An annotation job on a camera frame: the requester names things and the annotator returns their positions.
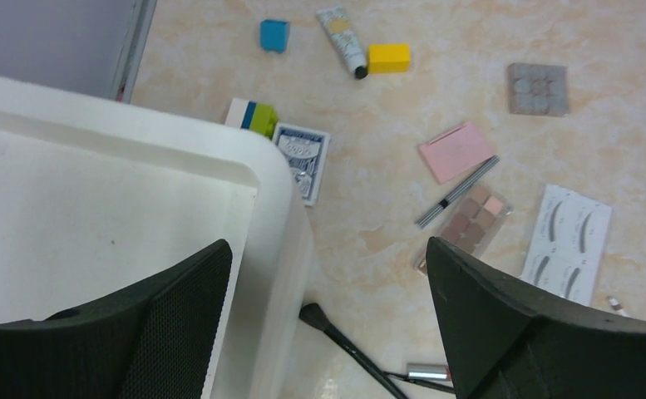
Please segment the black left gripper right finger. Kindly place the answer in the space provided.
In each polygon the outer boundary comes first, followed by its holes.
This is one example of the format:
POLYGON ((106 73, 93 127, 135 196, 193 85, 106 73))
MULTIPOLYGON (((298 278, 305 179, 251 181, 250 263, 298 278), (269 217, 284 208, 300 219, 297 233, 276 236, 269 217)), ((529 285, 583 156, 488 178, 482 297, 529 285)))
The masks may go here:
POLYGON ((427 242, 427 277, 460 398, 646 398, 646 321, 583 306, 427 242))

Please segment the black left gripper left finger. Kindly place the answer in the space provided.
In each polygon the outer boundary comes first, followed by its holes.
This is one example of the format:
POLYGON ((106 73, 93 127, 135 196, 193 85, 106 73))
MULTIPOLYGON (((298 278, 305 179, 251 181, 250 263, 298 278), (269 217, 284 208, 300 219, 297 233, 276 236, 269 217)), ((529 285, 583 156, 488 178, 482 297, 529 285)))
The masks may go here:
POLYGON ((0 398, 198 398, 233 254, 178 264, 42 321, 0 324, 0 398))

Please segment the white plastic drawer organizer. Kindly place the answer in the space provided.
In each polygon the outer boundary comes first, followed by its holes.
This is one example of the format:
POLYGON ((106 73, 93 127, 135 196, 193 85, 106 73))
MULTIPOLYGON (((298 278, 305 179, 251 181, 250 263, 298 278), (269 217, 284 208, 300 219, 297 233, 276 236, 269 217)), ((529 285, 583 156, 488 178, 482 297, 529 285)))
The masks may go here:
POLYGON ((233 266, 202 395, 276 398, 315 261, 276 146, 0 77, 0 323, 102 297, 218 239, 233 266))

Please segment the white hand cream tube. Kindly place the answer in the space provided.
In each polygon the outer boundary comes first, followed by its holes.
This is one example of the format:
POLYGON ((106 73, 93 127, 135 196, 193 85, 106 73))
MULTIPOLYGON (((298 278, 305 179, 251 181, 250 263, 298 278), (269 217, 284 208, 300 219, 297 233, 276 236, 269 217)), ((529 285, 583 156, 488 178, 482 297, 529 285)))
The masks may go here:
POLYGON ((368 74, 366 53, 345 8, 336 6, 318 10, 316 18, 353 77, 357 80, 365 78, 368 74))

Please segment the black makeup brush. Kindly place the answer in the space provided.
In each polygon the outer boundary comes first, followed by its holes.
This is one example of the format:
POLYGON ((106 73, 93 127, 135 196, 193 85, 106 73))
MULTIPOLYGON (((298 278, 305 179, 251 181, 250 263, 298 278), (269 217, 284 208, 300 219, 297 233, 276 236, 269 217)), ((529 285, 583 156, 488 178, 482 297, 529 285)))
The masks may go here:
POLYGON ((298 318, 310 327, 319 330, 345 351, 367 374, 386 389, 396 399, 408 399, 406 395, 392 380, 381 370, 376 363, 351 342, 328 319, 326 313, 318 303, 308 303, 301 307, 298 318))

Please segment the silver red lip pencil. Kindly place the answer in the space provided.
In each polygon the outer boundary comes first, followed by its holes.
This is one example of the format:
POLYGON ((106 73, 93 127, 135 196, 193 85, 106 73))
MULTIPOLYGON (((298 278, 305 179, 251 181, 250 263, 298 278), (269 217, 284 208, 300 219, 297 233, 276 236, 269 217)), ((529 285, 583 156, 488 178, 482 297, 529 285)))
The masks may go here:
POLYGON ((451 372, 445 364, 408 363, 407 376, 411 379, 450 382, 451 372))

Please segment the white false eyelash card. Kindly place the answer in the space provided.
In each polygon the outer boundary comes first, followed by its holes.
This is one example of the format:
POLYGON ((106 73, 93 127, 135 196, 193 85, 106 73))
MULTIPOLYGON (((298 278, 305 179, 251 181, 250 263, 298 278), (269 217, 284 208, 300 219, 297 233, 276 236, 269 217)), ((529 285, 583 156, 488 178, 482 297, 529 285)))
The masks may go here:
POLYGON ((613 209, 547 184, 520 279, 589 306, 613 209))

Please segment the white cosmetic pencil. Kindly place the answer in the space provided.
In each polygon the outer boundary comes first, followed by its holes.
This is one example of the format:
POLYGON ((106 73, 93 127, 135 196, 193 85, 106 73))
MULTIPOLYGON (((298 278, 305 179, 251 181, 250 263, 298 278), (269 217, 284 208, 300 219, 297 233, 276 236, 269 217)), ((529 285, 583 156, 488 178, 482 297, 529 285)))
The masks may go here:
POLYGON ((618 315, 629 318, 628 312, 625 310, 623 304, 614 296, 608 296, 606 298, 609 307, 616 312, 618 315))

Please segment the brown eyeshadow palette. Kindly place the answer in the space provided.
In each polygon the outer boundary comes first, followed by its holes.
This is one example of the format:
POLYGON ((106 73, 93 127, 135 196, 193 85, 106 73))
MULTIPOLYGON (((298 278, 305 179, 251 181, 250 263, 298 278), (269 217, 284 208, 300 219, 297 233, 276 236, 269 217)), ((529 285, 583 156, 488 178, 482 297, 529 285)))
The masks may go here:
POLYGON ((507 198, 489 185, 477 183, 457 201, 433 237, 480 258, 512 211, 507 198))

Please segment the silver eyeliner pencil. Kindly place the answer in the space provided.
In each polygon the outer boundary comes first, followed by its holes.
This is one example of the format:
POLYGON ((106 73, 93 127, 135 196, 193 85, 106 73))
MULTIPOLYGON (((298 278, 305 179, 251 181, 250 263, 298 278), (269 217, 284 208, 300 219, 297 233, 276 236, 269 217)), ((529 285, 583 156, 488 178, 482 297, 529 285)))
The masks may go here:
POLYGON ((462 197, 481 177, 498 164, 499 161, 500 157, 497 155, 486 160, 448 195, 434 204, 425 214, 417 219, 414 224, 421 229, 427 227, 443 210, 447 209, 453 202, 462 197))

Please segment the pink compact case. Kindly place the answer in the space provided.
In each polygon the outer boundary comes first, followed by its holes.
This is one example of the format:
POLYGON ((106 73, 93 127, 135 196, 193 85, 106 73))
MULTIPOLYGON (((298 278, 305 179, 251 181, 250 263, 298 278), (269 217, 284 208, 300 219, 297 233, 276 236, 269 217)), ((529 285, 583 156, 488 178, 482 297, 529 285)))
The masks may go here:
POLYGON ((438 184, 454 179, 495 155, 471 122, 419 145, 418 151, 438 184))

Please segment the green blue white toy block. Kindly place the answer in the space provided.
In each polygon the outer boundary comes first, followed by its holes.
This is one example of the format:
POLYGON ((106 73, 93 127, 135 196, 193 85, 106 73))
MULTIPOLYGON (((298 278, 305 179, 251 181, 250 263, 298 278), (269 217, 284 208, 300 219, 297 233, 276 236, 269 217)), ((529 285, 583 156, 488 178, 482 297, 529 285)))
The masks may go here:
POLYGON ((224 124, 258 133, 271 140, 278 121, 278 115, 271 105, 233 98, 224 124))

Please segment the blue playing card deck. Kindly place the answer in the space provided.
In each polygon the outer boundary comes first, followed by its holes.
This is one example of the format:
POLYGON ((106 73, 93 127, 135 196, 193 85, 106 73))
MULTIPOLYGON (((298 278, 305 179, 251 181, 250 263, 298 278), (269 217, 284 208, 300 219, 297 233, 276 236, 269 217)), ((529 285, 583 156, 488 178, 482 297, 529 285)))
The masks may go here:
POLYGON ((286 123, 275 127, 273 142, 287 160, 305 206, 317 203, 330 141, 324 131, 286 123))

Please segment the yellow rectangular toy block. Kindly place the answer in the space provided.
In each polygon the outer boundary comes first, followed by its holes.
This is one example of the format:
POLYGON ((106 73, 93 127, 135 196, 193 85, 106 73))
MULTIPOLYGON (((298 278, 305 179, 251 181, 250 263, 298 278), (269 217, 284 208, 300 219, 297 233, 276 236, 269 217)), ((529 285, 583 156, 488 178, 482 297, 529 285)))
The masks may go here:
POLYGON ((408 43, 372 44, 368 48, 368 71, 372 74, 405 72, 411 59, 408 43))

